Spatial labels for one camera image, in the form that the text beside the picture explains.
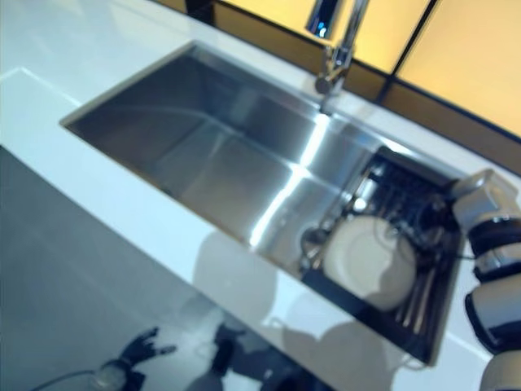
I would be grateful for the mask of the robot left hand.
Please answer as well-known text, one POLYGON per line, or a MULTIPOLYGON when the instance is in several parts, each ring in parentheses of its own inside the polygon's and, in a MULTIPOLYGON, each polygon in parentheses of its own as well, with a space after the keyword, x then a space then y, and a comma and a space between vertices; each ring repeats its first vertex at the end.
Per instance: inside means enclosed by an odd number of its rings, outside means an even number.
POLYGON ((136 336, 123 348, 119 359, 133 367, 154 357, 174 353, 177 350, 176 345, 163 347, 155 345, 159 331, 159 327, 152 327, 136 336))

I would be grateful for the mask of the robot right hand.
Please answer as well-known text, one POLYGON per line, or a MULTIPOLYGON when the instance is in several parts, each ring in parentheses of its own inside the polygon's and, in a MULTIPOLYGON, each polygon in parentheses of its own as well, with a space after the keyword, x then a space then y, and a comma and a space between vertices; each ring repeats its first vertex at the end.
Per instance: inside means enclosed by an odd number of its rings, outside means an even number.
POLYGON ((452 212, 446 199, 431 197, 420 207, 415 228, 418 238, 426 246, 438 244, 452 223, 452 212))

